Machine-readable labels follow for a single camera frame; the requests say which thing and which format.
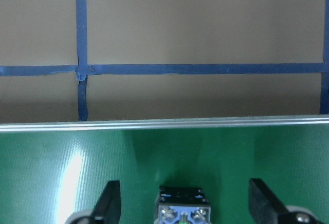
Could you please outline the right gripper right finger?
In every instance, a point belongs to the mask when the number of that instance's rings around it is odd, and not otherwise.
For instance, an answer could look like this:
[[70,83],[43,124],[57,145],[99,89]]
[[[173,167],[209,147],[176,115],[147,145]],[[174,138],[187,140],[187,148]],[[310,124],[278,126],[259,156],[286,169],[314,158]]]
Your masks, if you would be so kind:
[[254,223],[322,223],[312,211],[286,206],[260,178],[249,179],[248,210]]

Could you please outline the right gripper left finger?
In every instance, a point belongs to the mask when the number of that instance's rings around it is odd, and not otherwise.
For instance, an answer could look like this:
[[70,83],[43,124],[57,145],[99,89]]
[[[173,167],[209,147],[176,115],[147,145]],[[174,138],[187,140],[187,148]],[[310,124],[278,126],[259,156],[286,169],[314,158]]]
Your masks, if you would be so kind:
[[119,223],[121,189],[119,180],[109,181],[93,209],[72,213],[65,223]]

